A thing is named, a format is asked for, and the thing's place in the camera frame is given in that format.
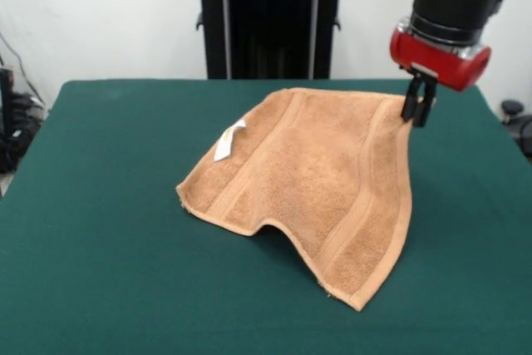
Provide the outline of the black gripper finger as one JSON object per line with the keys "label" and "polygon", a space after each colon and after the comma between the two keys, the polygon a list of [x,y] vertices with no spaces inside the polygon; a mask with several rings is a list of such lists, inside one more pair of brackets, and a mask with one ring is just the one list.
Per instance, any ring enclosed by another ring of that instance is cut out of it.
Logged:
{"label": "black gripper finger", "polygon": [[403,120],[412,120],[414,118],[418,106],[418,92],[420,87],[421,78],[413,77],[406,90],[405,100],[401,111],[401,118]]}
{"label": "black gripper finger", "polygon": [[437,84],[433,81],[424,81],[416,90],[416,109],[413,116],[413,126],[422,128],[426,125],[431,109],[436,100]]}

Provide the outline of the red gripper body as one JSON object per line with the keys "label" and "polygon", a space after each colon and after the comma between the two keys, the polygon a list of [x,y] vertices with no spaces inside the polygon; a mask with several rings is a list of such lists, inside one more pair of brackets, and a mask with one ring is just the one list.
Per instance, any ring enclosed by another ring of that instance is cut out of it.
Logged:
{"label": "red gripper body", "polygon": [[424,73],[455,91],[474,86],[487,68],[491,48],[482,44],[471,47],[446,47],[415,36],[409,26],[398,24],[390,43],[392,60],[415,74]]}

